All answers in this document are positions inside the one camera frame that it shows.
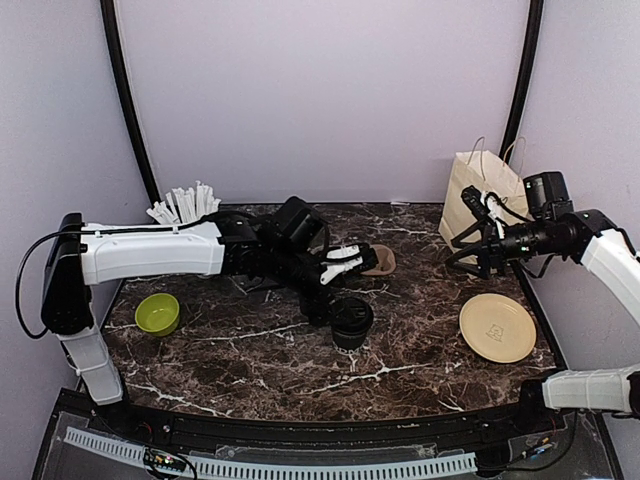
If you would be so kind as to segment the black coffee cup lid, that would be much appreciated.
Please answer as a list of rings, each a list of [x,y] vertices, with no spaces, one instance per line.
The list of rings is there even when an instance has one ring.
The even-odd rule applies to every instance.
[[[348,335],[365,334],[373,324],[374,313],[369,303],[356,297],[344,297],[331,305],[329,324],[333,330]]]

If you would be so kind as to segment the black paper coffee cup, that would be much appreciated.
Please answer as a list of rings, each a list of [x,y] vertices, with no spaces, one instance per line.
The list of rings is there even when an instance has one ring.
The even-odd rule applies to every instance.
[[[368,328],[362,328],[355,331],[340,329],[338,327],[331,328],[331,336],[334,345],[337,348],[346,351],[355,351],[362,347],[368,333]]]

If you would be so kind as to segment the brown cardboard cup carrier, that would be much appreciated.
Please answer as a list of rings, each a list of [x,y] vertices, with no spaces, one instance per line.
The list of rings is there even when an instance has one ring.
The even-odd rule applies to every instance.
[[[373,250],[375,251],[377,264],[366,271],[362,271],[362,276],[388,276],[394,273],[397,268],[396,257],[393,250],[382,244],[373,244]]]

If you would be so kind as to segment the beige paper bag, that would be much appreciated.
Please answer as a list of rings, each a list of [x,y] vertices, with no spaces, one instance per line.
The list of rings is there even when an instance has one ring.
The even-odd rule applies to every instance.
[[[506,161],[484,148],[484,137],[470,151],[454,156],[439,233],[451,251],[482,239],[480,228],[470,228],[489,217],[506,225],[530,218],[522,178]]]

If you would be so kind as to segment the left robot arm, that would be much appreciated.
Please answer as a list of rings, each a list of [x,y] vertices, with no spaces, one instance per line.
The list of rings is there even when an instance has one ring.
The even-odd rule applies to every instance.
[[[318,211],[296,196],[273,214],[221,210],[173,225],[89,224],[72,213],[24,253],[14,304],[21,304],[29,258],[50,242],[40,313],[44,330],[70,355],[90,398],[103,407],[103,421],[120,436],[131,436],[141,427],[141,415],[125,401],[123,381],[94,320],[92,286],[158,275],[261,277],[296,292],[313,323],[337,324],[346,314],[333,281],[367,267],[375,253],[363,243],[333,247],[329,234]]]

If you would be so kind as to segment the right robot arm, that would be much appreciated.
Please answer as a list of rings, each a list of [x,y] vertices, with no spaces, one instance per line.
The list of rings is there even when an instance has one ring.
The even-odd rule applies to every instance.
[[[524,179],[527,216],[514,225],[501,219],[510,209],[494,192],[469,185],[460,198],[475,221],[452,240],[447,266],[488,279],[509,262],[543,255],[571,259],[600,280],[626,311],[639,317],[639,253],[627,232],[599,210],[577,211],[559,171]],[[524,383],[510,424],[521,434],[534,432],[549,410],[605,411],[639,416],[639,367],[563,370]]]

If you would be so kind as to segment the beige plate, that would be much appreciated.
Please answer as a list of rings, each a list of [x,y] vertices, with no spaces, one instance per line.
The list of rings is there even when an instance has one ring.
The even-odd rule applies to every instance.
[[[494,293],[469,299],[459,312],[459,328],[475,353],[495,363],[523,360],[537,340],[529,312],[515,300]]]

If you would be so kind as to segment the green bowl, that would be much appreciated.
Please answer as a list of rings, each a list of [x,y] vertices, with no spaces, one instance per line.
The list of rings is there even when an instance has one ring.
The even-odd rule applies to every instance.
[[[179,301],[168,293],[150,295],[140,302],[135,311],[137,327],[155,337],[170,335],[179,321]]]

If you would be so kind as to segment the white cup of straws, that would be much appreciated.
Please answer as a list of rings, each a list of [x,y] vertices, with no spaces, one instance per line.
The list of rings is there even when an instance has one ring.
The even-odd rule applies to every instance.
[[[146,214],[160,225],[195,222],[219,210],[221,199],[212,186],[197,181],[189,188],[173,188],[163,199],[146,209]]]

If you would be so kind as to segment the black front rail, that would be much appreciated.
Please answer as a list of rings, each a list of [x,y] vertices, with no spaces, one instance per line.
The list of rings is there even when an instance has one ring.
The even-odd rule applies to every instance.
[[[439,447],[502,444],[523,432],[516,428],[514,405],[471,413],[400,420],[347,422],[279,422],[223,419],[128,404],[108,419],[127,431],[142,430],[162,445],[214,450],[224,445],[264,448],[382,448],[411,443]]]

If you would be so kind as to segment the left black frame post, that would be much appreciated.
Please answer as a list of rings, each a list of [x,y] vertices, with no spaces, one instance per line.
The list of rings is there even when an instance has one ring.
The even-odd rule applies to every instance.
[[[101,0],[100,10],[112,74],[136,165],[148,198],[151,201],[155,201],[159,198],[159,191],[152,172],[151,162],[144,144],[133,101],[116,18],[115,2],[111,0]]]

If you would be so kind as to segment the black frame post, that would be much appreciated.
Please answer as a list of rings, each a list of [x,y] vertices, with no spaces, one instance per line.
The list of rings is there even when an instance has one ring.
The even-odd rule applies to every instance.
[[[524,114],[535,62],[544,10],[543,0],[530,0],[518,74],[499,156],[510,162],[510,147],[515,145]]]
[[[133,101],[116,18],[115,2],[111,0],[101,0],[100,10],[112,74],[136,165],[148,198],[151,201],[155,201],[159,198],[159,191],[152,172],[151,162],[144,144]]]

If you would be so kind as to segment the right black frame post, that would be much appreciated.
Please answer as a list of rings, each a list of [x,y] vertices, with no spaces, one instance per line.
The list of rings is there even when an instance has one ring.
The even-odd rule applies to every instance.
[[[499,156],[510,162],[510,147],[515,145],[524,114],[535,62],[544,10],[543,0],[530,0],[518,74]]]

